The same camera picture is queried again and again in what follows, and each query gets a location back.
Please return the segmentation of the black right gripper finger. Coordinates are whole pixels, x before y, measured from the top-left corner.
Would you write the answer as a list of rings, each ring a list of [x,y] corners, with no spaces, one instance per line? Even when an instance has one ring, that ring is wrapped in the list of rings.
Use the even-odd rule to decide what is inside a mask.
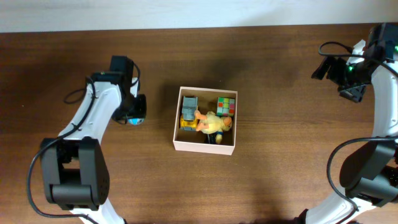
[[[360,103],[363,100],[363,96],[366,92],[367,85],[349,86],[338,88],[338,93],[341,97],[346,98],[354,103]]]
[[[332,65],[332,58],[325,57],[319,67],[312,73],[311,78],[316,80],[322,80],[326,73],[329,71]]]

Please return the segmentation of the blue toy ball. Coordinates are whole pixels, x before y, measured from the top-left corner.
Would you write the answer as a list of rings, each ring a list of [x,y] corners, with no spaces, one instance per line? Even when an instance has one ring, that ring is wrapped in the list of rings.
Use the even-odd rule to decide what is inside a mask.
[[[131,125],[140,125],[144,122],[144,118],[129,118],[127,121]]]

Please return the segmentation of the yellow grey toy truck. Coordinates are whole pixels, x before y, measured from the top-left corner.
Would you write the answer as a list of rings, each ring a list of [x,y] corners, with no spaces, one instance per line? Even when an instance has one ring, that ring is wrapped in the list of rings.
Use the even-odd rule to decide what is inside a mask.
[[[196,131],[198,119],[195,117],[195,111],[197,109],[197,97],[183,97],[183,104],[180,116],[180,129],[184,131]]]

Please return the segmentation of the yellow plush toy animal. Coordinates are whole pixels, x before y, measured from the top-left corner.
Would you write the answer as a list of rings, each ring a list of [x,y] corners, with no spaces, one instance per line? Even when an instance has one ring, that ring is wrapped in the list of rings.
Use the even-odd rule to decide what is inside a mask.
[[[198,120],[196,131],[209,135],[215,134],[216,144],[221,144],[223,133],[229,131],[233,126],[233,120],[231,117],[219,117],[212,111],[207,112],[207,114],[201,114],[196,110],[194,115]]]

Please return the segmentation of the black round cap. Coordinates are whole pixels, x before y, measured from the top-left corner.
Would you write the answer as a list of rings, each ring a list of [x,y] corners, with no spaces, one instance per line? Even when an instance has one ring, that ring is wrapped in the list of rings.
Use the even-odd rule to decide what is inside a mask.
[[[206,144],[216,144],[216,133],[212,133],[212,134],[207,134],[206,138],[205,138],[205,143]]]

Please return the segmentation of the multicoloured puzzle cube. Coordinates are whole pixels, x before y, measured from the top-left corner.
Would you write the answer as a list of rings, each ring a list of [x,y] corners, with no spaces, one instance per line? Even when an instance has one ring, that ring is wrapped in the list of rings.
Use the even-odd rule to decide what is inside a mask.
[[[216,115],[234,117],[236,100],[234,98],[219,97],[217,102]]]

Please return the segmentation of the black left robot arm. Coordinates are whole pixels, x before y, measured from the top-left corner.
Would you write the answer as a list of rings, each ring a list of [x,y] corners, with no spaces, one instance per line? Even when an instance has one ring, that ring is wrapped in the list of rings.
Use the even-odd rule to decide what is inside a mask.
[[[40,161],[48,203],[84,223],[125,223],[109,198],[110,177],[101,140],[110,120],[139,124],[146,117],[146,97],[131,72],[100,72],[86,79],[84,99],[56,138],[43,139]]]

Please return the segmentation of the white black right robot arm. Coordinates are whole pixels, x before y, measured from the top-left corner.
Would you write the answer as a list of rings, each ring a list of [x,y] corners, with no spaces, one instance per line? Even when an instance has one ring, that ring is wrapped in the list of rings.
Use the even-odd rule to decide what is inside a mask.
[[[374,89],[374,127],[370,137],[351,139],[330,154],[326,176],[332,194],[304,210],[294,223],[351,223],[358,215],[397,203],[397,39],[361,40],[347,54],[324,54],[312,74],[338,85],[340,96],[359,103]]]

